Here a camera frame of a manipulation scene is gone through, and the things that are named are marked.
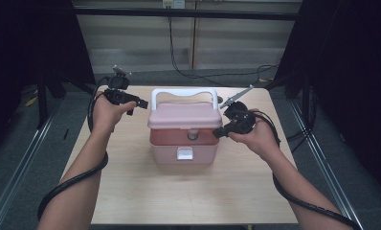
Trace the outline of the white wall outlet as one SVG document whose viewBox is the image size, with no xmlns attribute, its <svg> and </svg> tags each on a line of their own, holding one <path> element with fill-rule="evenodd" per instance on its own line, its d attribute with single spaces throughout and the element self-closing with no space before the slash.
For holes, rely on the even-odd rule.
<svg viewBox="0 0 381 230">
<path fill-rule="evenodd" d="M 186 8 L 185 0 L 162 0 L 164 9 L 184 10 Z"/>
</svg>

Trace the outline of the person's right hand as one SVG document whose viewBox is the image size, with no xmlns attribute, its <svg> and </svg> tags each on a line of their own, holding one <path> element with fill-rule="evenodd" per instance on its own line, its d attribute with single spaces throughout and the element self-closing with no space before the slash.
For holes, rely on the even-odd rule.
<svg viewBox="0 0 381 230">
<path fill-rule="evenodd" d="M 252 109 L 256 115 L 256 123 L 252 131 L 247 134 L 230 132 L 229 137 L 237 143 L 246 145 L 267 164 L 274 163 L 281 151 L 270 126 L 261 119 L 262 113 Z"/>
</svg>

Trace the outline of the dark curtain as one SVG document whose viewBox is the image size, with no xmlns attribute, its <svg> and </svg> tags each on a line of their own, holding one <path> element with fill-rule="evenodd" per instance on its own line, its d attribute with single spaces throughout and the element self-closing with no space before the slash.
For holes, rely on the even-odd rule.
<svg viewBox="0 0 381 230">
<path fill-rule="evenodd" d="M 302 0 L 276 79 L 310 83 L 381 186 L 381 0 Z"/>
<path fill-rule="evenodd" d="M 95 82 L 73 0 L 0 0 L 0 144 L 22 89 L 56 98 L 62 84 Z"/>
</svg>

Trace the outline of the black metal stand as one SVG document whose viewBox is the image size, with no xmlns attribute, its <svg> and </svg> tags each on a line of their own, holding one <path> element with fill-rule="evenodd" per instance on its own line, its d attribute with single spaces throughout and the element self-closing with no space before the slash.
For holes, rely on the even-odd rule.
<svg viewBox="0 0 381 230">
<path fill-rule="evenodd" d="M 41 129 L 48 119 L 46 84 L 45 79 L 42 75 L 39 75 L 37 78 L 37 98 L 39 110 L 39 121 L 37 128 Z"/>
</svg>

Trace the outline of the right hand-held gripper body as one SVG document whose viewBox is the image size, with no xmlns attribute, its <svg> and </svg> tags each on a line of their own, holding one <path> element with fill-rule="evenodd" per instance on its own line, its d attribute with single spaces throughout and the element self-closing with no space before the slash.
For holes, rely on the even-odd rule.
<svg viewBox="0 0 381 230">
<path fill-rule="evenodd" d="M 253 129 L 256 121 L 254 113 L 249 111 L 247 106 L 238 100 L 253 88 L 254 86 L 250 85 L 248 88 L 230 97 L 221 105 L 221 108 L 227 107 L 224 111 L 224 116 L 229 119 L 229 123 L 225 125 L 225 127 L 231 127 L 232 130 L 230 132 L 247 134 Z"/>
</svg>

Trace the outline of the person's left hand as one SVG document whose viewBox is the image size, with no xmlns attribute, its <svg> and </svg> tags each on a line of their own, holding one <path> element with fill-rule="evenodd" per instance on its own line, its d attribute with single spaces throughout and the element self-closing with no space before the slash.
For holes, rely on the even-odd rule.
<svg viewBox="0 0 381 230">
<path fill-rule="evenodd" d="M 132 110 L 136 106 L 135 102 L 128 102 L 119 105 L 112 104 L 106 97 L 98 91 L 96 102 L 93 108 L 93 134 L 111 134 L 115 125 L 120 121 L 123 114 Z"/>
</svg>

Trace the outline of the pink storage box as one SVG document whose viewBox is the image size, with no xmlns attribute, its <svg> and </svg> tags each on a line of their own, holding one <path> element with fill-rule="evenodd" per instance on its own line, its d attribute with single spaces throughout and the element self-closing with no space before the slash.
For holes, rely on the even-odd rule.
<svg viewBox="0 0 381 230">
<path fill-rule="evenodd" d="M 156 88 L 147 126 L 157 164 L 211 164 L 219 145 L 212 131 L 222 127 L 217 93 L 213 88 Z M 199 130 L 195 141 L 188 139 L 190 129 Z"/>
</svg>

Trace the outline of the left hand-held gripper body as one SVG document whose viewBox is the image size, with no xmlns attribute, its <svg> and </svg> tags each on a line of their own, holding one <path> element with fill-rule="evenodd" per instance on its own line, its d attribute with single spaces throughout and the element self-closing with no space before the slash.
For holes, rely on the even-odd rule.
<svg viewBox="0 0 381 230">
<path fill-rule="evenodd" d="M 104 90 L 104 96 L 109 102 L 115 105 L 135 102 L 140 105 L 140 98 L 128 93 L 125 90 L 130 84 L 127 78 L 128 74 L 118 65 L 113 66 L 114 76 L 107 79 L 107 88 Z"/>
</svg>

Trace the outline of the black horizontal bar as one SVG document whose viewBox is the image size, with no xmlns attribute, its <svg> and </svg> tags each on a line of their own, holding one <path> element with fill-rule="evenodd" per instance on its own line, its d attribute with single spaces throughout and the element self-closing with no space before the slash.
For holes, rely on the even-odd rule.
<svg viewBox="0 0 381 230">
<path fill-rule="evenodd" d="M 207 11 L 207 10 L 170 10 L 170 9 L 115 9 L 75 7 L 75 14 L 113 15 L 113 16 L 155 16 L 155 17 L 189 17 L 189 18 L 223 18 L 296 21 L 301 18 L 297 13 L 258 12 L 258 11 Z"/>
</svg>

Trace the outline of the metal floor rail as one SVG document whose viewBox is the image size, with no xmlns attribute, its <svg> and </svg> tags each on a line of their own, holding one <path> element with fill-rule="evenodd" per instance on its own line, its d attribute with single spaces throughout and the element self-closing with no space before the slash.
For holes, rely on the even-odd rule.
<svg viewBox="0 0 381 230">
<path fill-rule="evenodd" d="M 42 142 L 47 136 L 58 109 L 59 106 L 55 106 L 41 128 L 35 132 L 33 140 L 25 150 L 24 155 L 15 172 L 11 176 L 10 181 L 7 183 L 4 192 L 0 195 L 0 226 L 11 207 L 22 180 L 25 178 L 28 169 L 33 163 L 33 160 L 42 145 Z"/>
<path fill-rule="evenodd" d="M 346 218 L 352 220 L 357 224 L 356 230 L 365 230 L 364 226 L 362 225 L 360 219 L 356 214 L 356 211 L 354 210 L 340 182 L 338 181 L 334 171 L 330 167 L 325 153 L 320 147 L 320 144 L 318 143 L 315 135 L 312 131 L 309 130 L 309 128 L 303 121 L 303 111 L 300 109 L 296 101 L 291 101 L 289 104 L 294 113 L 295 119 L 299 124 L 301 132 L 303 133 L 303 139 L 309 146 L 315 160 L 317 161 L 317 164 L 320 167 L 320 170 L 325 178 L 326 184 L 329 190 L 331 191 L 338 208 Z"/>
</svg>

